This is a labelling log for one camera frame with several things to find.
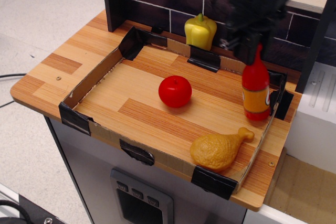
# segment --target brick wall backdrop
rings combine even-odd
[[[320,14],[288,7],[281,21],[266,61],[300,71],[307,57]],[[225,22],[232,11],[229,0],[125,0],[126,18],[135,22],[185,36],[184,23],[199,13],[217,22],[213,44],[219,46],[226,38]],[[318,60],[336,65],[336,17]]]

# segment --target white floor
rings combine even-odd
[[[27,73],[104,9],[104,0],[0,0],[0,75]],[[0,105],[18,78],[0,79]],[[0,183],[71,224],[90,223],[42,115],[0,108]]]

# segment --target wood grain surface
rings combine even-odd
[[[60,102],[117,48],[133,25],[125,22],[110,33],[106,13],[102,12],[15,84],[11,89],[14,100],[61,121]],[[75,109],[86,115],[93,113],[95,122],[167,153],[167,159],[175,158],[183,164],[193,163],[188,149],[196,137],[213,132],[235,134],[239,127],[245,126],[255,132],[256,138],[242,145],[234,164],[223,175],[240,171],[249,162],[267,125],[245,118],[240,75],[224,70],[212,73],[186,63],[183,56],[164,50],[160,50],[160,55],[156,52],[156,48],[146,46],[134,61],[119,63]],[[186,77],[193,87],[190,103],[180,109],[166,107],[157,93],[160,82],[173,74]],[[264,201],[276,168],[269,163],[278,162],[301,98],[301,94],[294,92],[295,83],[287,83],[286,88],[295,98],[285,120],[273,120],[243,187],[231,196],[232,201],[252,210],[257,210]],[[190,179],[189,172],[174,170],[163,163],[158,166]]]

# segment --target black cable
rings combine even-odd
[[[5,104],[1,105],[1,106],[0,106],[0,109],[1,109],[2,107],[4,107],[4,106],[7,106],[7,105],[9,105],[9,104],[13,103],[13,102],[14,102],[14,101],[11,101],[11,102],[7,102],[7,103],[5,103]]]
[[[10,73],[10,74],[4,74],[3,76],[0,76],[0,78],[5,78],[5,77],[13,77],[13,76],[25,76],[25,73]]]
[[[26,75],[25,73],[10,73],[10,74],[4,74],[4,75],[2,75],[2,76],[0,76],[0,78],[14,77],[14,76],[25,76],[25,75]],[[5,104],[3,104],[3,105],[0,105],[0,109],[1,109],[2,107],[4,107],[4,106],[7,106],[7,105],[13,103],[13,102],[14,102],[14,101],[11,101],[11,102],[7,102],[7,103],[5,103]]]
[[[25,218],[28,224],[33,224],[27,211],[22,206],[18,205],[17,203],[12,202],[10,200],[0,200],[0,206],[9,206],[9,207],[15,208],[16,210],[20,212],[20,214],[22,214],[22,216]]]

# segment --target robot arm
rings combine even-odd
[[[288,0],[230,0],[233,11],[226,23],[228,30],[224,47],[233,50],[234,56],[247,65],[254,62],[259,43],[267,52],[277,24],[286,16]]]

